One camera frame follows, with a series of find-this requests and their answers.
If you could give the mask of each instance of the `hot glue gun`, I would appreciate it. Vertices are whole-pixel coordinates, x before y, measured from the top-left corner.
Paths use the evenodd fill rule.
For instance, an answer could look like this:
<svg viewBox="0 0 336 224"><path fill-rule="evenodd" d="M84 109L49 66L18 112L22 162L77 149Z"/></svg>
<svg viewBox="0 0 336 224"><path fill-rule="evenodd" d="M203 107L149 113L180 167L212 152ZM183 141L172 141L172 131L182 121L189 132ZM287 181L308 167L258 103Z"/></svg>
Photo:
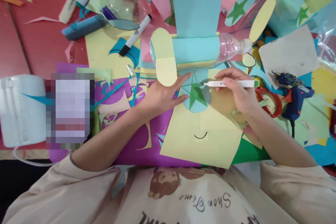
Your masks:
<svg viewBox="0 0 336 224"><path fill-rule="evenodd" d="M286 88L292 93L292 102L288 103L286 111L282 117L288 119L292 126L292 137L294 137L294 121L299 118L305 98L310 98L315 91L311 87L306 87L304 82L297 79L296 76L289 73L277 73L272 71L275 75L276 83Z"/></svg>

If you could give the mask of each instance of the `hand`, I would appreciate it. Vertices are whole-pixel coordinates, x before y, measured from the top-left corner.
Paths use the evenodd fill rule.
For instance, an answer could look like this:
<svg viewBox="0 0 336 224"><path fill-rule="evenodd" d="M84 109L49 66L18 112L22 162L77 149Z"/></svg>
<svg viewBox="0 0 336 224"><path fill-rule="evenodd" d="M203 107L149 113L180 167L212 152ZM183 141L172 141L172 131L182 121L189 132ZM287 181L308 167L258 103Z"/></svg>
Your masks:
<svg viewBox="0 0 336 224"><path fill-rule="evenodd" d="M142 114L148 116L150 120L181 104L189 98L189 95L185 94L176 99L173 99L173 96L192 74L191 72L178 77L176 82L169 87L163 86L159 81L154 82L142 102L136 107L142 111Z"/></svg>
<svg viewBox="0 0 336 224"><path fill-rule="evenodd" d="M232 90L234 103L236 108L243 114L253 113L255 109L260 108L254 88L243 88L238 81L252 80L252 78L243 71L230 67L220 71L216 76L216 79L222 79L223 84Z"/></svg>

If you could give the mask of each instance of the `scissors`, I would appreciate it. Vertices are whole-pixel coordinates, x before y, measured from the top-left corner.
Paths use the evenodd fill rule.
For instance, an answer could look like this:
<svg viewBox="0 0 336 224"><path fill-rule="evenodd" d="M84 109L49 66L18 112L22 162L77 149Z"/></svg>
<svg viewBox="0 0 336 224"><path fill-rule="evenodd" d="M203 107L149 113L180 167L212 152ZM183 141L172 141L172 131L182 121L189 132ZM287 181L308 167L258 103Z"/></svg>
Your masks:
<svg viewBox="0 0 336 224"><path fill-rule="evenodd" d="M276 118L279 115L281 115L282 112L282 103L281 103L281 99L277 94L272 93L271 91L269 91L266 88L263 87L256 87L254 89L259 102L261 102L264 99L263 93L269 93L270 95L273 96L273 98L275 99L275 112L274 114L272 114L269 110L269 108L267 107L267 105L263 106L262 108L267 112L267 114L269 114L272 118Z"/></svg>

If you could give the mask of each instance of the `red table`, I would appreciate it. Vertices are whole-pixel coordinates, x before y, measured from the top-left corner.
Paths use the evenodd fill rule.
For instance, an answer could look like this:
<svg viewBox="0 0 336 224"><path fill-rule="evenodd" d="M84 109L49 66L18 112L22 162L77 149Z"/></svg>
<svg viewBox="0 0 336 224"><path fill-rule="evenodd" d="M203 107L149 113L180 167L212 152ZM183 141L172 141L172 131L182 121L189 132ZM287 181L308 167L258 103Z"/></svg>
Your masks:
<svg viewBox="0 0 336 224"><path fill-rule="evenodd" d="M33 3L27 0L21 1L25 2L23 6L11 5L11 8L32 74L50 79L50 74L56 71L56 63L67 62L64 50L69 42L61 30L78 18L79 8L75 9L68 24L48 21L24 24L41 16L58 20L66 0L33 0ZM0 78L29 74L15 27L4 1L0 1L0 48ZM88 64L84 38L76 42L74 63ZM44 148L44 143L31 145L29 148ZM1 138L0 149L6 149Z"/></svg>

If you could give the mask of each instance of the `cartoon print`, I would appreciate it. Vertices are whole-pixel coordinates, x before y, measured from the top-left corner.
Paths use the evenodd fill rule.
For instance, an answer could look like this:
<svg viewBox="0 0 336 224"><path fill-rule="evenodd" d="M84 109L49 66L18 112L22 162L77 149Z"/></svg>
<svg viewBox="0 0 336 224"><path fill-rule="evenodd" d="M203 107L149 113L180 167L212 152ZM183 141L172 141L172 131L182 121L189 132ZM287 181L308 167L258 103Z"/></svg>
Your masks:
<svg viewBox="0 0 336 224"><path fill-rule="evenodd" d="M148 196L153 199L162 198L165 195L173 194L176 189L181 185L182 177L192 180L198 179L204 174L213 174L210 170L200 170L196 168L167 168L156 167L154 175L150 181Z"/></svg>

